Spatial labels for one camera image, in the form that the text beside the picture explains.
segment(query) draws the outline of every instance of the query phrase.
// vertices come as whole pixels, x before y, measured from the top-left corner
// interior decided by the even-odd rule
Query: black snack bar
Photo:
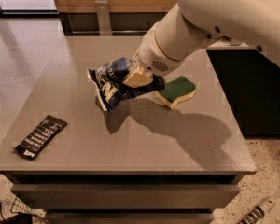
[[[67,123],[61,119],[57,119],[53,116],[46,116],[36,128],[15,147],[15,150],[24,158],[29,160],[34,159],[42,148],[44,148],[66,124]]]

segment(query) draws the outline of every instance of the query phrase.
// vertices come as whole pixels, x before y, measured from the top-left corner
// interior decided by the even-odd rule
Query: scouring pad
[[[196,93],[196,85],[183,76],[166,83],[164,90],[157,91],[157,97],[170,109],[183,101],[192,98]]]

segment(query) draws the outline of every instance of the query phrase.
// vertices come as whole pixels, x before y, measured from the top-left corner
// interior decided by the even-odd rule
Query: black plastic package
[[[96,86],[97,96],[104,111],[112,112],[121,101],[165,89],[164,78],[156,75],[153,75],[153,81],[145,86],[131,88],[125,85],[124,78],[133,65],[133,60],[119,58],[96,70],[88,69],[88,78]]]
[[[34,159],[67,123],[53,116],[46,116],[29,135],[15,147],[24,158]]]

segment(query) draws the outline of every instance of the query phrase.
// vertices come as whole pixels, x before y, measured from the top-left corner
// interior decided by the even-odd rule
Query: metal bracket
[[[108,1],[97,0],[95,1],[95,7],[99,22],[100,35],[112,35]]]

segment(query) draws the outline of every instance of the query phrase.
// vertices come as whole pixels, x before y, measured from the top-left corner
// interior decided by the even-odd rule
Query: floor
[[[58,19],[0,19],[0,144],[63,37]],[[212,224],[236,224],[262,199],[280,192],[280,138],[255,137],[246,143],[258,172],[240,182],[240,194],[214,212]],[[0,175],[4,217],[13,215],[10,188]],[[280,198],[258,223],[280,223]]]

